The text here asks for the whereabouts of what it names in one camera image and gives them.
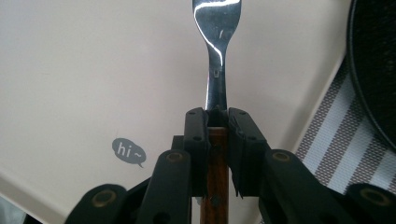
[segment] white surface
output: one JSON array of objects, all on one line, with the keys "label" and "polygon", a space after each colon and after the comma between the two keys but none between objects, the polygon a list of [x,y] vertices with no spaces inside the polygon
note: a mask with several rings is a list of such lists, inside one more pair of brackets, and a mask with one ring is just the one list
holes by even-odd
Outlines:
[{"label": "white surface", "polygon": [[[273,148],[299,144],[343,57],[348,6],[243,2],[228,106]],[[207,61],[191,1],[1,1],[0,194],[63,223],[89,189],[146,179],[185,112],[204,106]],[[144,168],[114,155],[118,137],[146,150]],[[230,223],[257,223],[257,200],[230,193]]]}]

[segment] wooden handle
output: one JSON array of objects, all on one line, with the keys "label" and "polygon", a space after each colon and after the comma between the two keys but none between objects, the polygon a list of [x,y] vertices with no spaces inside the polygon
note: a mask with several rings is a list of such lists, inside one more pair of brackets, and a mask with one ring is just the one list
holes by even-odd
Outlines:
[{"label": "wooden handle", "polygon": [[228,223],[227,129],[209,128],[207,191],[201,203],[201,224]]}]

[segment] speech bubble sticker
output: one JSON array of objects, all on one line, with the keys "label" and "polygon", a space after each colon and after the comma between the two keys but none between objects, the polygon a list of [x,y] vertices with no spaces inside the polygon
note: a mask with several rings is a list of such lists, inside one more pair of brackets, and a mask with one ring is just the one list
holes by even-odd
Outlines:
[{"label": "speech bubble sticker", "polygon": [[131,164],[138,164],[143,168],[142,163],[146,160],[146,152],[133,141],[117,138],[113,141],[112,147],[117,158]]}]

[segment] black round object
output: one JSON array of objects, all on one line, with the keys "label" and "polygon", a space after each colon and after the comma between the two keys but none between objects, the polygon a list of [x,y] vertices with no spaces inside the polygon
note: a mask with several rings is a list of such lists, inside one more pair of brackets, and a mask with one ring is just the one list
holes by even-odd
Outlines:
[{"label": "black round object", "polygon": [[396,1],[352,1],[347,58],[356,93],[368,117],[395,150]]}]

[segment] striped fabric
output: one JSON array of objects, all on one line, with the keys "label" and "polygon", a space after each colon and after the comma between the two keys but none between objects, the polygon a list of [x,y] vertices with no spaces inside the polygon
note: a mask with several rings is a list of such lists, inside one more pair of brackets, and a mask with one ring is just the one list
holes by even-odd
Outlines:
[{"label": "striped fabric", "polygon": [[296,155],[321,184],[340,193],[361,182],[396,193],[396,154],[381,142],[364,115],[346,63],[326,93]]}]

